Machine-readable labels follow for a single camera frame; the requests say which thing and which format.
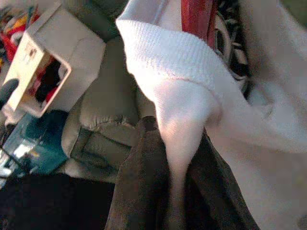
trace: black object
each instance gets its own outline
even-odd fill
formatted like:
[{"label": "black object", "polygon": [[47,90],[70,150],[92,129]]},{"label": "black object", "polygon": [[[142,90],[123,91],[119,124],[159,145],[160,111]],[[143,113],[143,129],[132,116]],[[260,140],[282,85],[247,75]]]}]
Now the black object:
[{"label": "black object", "polygon": [[59,83],[60,66],[61,63],[55,60],[46,67],[46,73],[42,77],[41,84],[35,94],[35,98],[38,102],[42,103],[46,99],[48,93],[53,90]]},{"label": "black object", "polygon": [[[118,172],[105,230],[164,229],[169,168],[154,117],[138,123],[138,140]],[[259,230],[229,165],[206,133],[189,166],[186,229]]]},{"label": "black object", "polygon": [[18,84],[18,79],[11,79],[7,81],[4,85],[2,85],[0,89],[0,110],[8,102],[11,94],[18,87]]},{"label": "black object", "polygon": [[64,174],[9,179],[0,190],[0,230],[98,230],[114,184]]}]

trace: chair cushion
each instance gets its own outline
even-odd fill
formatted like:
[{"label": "chair cushion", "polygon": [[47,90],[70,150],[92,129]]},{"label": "chair cushion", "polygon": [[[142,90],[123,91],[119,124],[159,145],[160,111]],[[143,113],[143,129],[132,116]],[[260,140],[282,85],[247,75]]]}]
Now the chair cushion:
[{"label": "chair cushion", "polygon": [[123,42],[117,37],[106,44],[99,76],[84,95],[82,127],[131,146],[139,119],[135,91],[134,78],[125,65]]},{"label": "chair cushion", "polygon": [[88,139],[84,152],[91,153],[89,155],[101,157],[105,159],[106,165],[119,169],[128,157],[130,147],[109,140],[99,133],[93,133]]},{"label": "chair cushion", "polygon": [[150,101],[139,88],[136,92],[136,103],[139,111],[139,119],[146,116],[155,117],[156,113],[154,103]]},{"label": "chair cushion", "polygon": [[99,5],[107,17],[115,20],[123,12],[128,0],[93,0],[93,2]]},{"label": "chair cushion", "polygon": [[79,122],[82,100],[83,98],[81,97],[70,110],[62,132],[61,145],[68,157],[74,157],[74,155],[82,152],[91,135],[91,132],[83,129]]},{"label": "chair cushion", "polygon": [[61,0],[63,6],[105,42],[119,35],[114,21],[89,0]]}]

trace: recliner armrest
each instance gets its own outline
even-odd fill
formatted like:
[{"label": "recliner armrest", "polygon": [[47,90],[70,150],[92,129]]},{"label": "recliner armrest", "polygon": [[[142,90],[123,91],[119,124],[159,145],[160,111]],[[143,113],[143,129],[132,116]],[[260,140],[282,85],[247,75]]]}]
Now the recliner armrest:
[{"label": "recliner armrest", "polygon": [[82,127],[131,146],[139,119],[135,91],[134,78],[126,69],[123,41],[114,38],[106,44],[98,78],[84,95]]}]

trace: black and white patterned fabric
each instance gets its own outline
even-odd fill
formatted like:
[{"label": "black and white patterned fabric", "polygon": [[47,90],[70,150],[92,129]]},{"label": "black and white patterned fabric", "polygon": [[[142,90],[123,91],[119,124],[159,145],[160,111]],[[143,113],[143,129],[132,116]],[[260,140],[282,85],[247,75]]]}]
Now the black and white patterned fabric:
[{"label": "black and white patterned fabric", "polygon": [[249,71],[237,0],[219,2],[215,18],[214,49],[244,93],[248,85]]}]

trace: white fabric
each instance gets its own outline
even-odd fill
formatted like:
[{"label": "white fabric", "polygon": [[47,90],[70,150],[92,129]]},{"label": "white fabric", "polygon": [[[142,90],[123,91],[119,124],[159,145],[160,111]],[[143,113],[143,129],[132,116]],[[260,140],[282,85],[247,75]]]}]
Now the white fabric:
[{"label": "white fabric", "polygon": [[205,125],[260,228],[298,229],[307,214],[307,63],[291,17],[272,0],[240,0],[254,83],[247,102],[217,55],[180,31],[180,2],[131,0],[117,19],[128,71],[155,103],[173,180]]}]

